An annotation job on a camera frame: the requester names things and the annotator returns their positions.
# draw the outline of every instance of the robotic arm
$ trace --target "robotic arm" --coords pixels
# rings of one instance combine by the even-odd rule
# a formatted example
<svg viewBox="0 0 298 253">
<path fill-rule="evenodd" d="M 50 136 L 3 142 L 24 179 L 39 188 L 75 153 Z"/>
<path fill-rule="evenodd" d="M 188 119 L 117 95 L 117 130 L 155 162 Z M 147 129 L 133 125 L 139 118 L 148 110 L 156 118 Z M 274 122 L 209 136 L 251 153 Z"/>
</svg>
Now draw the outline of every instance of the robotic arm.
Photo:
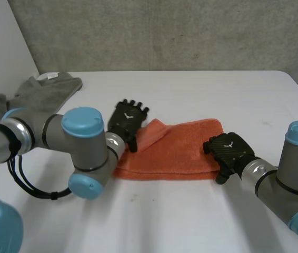
<svg viewBox="0 0 298 253">
<path fill-rule="evenodd" d="M 68 181 L 69 189 L 63 192 L 95 199 L 111 177 L 126 144 L 130 151 L 137 151 L 136 133 L 149 111 L 141 106 L 134 100 L 119 102 L 107 132 L 101 113 L 94 108 L 75 108 L 64 115 L 10 110 L 0 122 L 0 163 L 10 162 L 17 154 L 36 147 L 69 153 L 74 172 Z M 62 196 L 51 193 L 51 199 L 58 197 Z M 22 239 L 19 213 L 0 201 L 0 252 L 19 252 Z"/>
<path fill-rule="evenodd" d="M 256 157 L 235 133 L 212 137 L 203 148 L 220 164 L 218 184 L 237 173 L 242 183 L 298 235 L 298 121 L 289 126 L 278 169 Z"/>
</svg>

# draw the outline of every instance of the towel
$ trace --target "towel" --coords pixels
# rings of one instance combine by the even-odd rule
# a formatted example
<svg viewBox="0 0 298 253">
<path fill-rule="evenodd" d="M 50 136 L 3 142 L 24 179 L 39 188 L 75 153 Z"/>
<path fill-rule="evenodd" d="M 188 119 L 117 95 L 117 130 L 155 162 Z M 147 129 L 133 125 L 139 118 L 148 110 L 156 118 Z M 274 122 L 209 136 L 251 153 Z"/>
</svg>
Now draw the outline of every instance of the towel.
<svg viewBox="0 0 298 253">
<path fill-rule="evenodd" d="M 35 80 L 30 77 L 8 101 L 8 109 L 29 108 L 35 111 L 56 113 L 64 103 L 82 87 L 78 77 L 60 72 L 52 79 Z"/>
<path fill-rule="evenodd" d="M 114 176 L 132 180 L 215 179 L 219 165 L 205 155 L 203 142 L 223 133 L 216 119 L 178 125 L 153 120 L 137 134 L 138 151 L 126 150 Z"/>
</svg>

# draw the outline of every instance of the white logo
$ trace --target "white logo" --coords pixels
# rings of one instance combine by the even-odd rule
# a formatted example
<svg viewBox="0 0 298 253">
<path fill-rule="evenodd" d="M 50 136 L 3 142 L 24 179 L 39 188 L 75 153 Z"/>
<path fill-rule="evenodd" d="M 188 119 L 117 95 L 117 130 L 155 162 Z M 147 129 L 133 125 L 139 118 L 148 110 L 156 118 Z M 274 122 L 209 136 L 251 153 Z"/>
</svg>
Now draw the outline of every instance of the white logo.
<svg viewBox="0 0 298 253">
<path fill-rule="evenodd" d="M 126 116 L 126 119 L 132 119 L 134 116 L 128 116 L 126 113 L 124 113 L 124 115 Z"/>
<path fill-rule="evenodd" d="M 233 141 L 231 141 L 231 144 L 230 145 L 224 145 L 224 147 L 231 148 L 232 145 L 233 145 Z"/>
</svg>

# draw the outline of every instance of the white wall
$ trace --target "white wall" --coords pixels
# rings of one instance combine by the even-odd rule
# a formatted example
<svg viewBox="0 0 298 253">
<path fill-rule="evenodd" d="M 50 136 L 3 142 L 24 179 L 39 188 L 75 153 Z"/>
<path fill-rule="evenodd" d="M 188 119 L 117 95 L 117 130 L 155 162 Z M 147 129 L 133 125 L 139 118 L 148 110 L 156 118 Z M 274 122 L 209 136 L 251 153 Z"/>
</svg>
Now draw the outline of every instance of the white wall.
<svg viewBox="0 0 298 253">
<path fill-rule="evenodd" d="M 38 70 L 7 0 L 0 0 L 0 93 L 13 96 Z"/>
</svg>

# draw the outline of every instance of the orange towel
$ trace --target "orange towel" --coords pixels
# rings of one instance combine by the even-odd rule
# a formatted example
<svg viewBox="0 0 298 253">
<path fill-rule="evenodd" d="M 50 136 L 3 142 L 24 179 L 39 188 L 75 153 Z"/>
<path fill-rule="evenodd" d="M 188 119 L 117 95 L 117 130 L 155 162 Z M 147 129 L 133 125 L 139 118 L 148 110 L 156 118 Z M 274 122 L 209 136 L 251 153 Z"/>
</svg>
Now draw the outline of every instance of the orange towel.
<svg viewBox="0 0 298 253">
<path fill-rule="evenodd" d="M 114 176 L 132 180 L 215 179 L 219 165 L 203 152 L 203 142 L 223 133 L 216 119 L 178 125 L 153 120 L 137 134 L 136 153 L 121 157 Z"/>
</svg>

